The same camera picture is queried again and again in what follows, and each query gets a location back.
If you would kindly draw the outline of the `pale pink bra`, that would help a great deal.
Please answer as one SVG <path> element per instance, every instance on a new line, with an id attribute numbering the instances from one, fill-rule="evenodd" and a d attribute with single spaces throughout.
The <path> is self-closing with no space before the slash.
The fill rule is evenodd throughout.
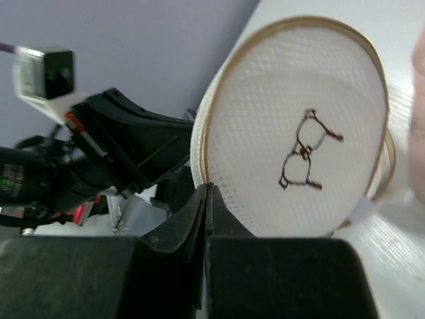
<path id="1" fill-rule="evenodd" d="M 409 137 L 410 181 L 416 197 L 424 202 L 424 30 L 412 53 L 414 96 Z"/>

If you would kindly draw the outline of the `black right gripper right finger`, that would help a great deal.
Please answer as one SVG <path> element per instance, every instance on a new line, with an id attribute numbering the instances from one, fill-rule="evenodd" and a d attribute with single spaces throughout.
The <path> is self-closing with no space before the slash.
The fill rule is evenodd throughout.
<path id="1" fill-rule="evenodd" d="M 354 248 L 330 238 L 254 236 L 208 188 L 209 318 L 377 318 Z"/>

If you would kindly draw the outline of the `white mesh laundry bag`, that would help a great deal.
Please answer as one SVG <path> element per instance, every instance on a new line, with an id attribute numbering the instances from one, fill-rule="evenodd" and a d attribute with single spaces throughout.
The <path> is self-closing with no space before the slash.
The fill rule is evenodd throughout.
<path id="1" fill-rule="evenodd" d="M 242 41 L 195 118 L 195 185 L 258 237 L 324 237 L 375 211 L 393 175 L 379 56 L 342 22 L 297 16 Z"/>

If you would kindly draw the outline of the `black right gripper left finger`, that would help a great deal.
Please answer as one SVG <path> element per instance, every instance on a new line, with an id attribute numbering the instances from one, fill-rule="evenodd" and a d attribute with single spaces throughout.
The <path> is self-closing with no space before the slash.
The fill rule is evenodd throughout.
<path id="1" fill-rule="evenodd" d="M 206 187 L 142 237 L 1 241 L 2 318 L 194 318 Z"/>

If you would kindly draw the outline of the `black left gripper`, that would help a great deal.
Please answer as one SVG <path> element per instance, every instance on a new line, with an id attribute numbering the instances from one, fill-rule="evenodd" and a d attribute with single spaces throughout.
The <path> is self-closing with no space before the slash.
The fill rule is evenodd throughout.
<path id="1" fill-rule="evenodd" d="M 68 141 L 33 136 L 1 148 L 1 225 L 36 228 L 114 187 L 131 196 L 157 183 L 189 159 L 193 123 L 147 111 L 111 88 L 71 107 Z"/>

